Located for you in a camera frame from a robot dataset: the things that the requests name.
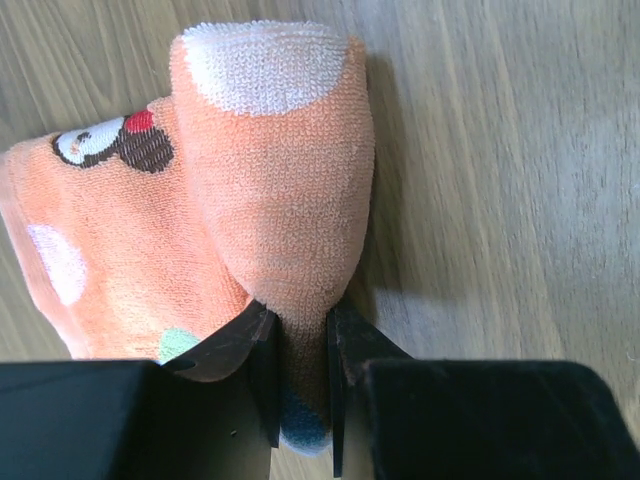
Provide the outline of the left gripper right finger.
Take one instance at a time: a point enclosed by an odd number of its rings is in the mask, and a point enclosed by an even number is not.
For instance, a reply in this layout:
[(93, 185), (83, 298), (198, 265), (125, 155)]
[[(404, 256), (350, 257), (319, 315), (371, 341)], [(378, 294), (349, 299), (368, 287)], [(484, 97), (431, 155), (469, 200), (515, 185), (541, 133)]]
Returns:
[(341, 479), (635, 479), (608, 385), (550, 360), (419, 360), (346, 302), (327, 318)]

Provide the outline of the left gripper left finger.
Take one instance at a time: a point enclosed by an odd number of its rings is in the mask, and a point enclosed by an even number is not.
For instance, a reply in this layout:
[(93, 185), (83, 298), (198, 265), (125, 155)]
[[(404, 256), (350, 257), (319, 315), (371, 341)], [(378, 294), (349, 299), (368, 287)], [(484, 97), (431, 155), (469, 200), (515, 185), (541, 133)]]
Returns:
[(166, 364), (5, 363), (5, 479), (265, 479), (279, 441), (277, 316), (251, 303)]

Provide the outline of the orange polka dot towel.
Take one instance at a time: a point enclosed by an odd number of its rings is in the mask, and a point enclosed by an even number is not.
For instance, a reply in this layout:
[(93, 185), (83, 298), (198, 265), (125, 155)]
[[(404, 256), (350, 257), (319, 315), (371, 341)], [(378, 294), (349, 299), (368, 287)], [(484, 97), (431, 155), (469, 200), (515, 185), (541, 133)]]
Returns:
[(280, 437), (331, 440), (326, 316), (361, 257), (374, 172), (363, 43), (313, 22), (202, 23), (171, 93), (1, 157), (1, 215), (75, 359), (169, 361), (252, 301), (281, 320)]

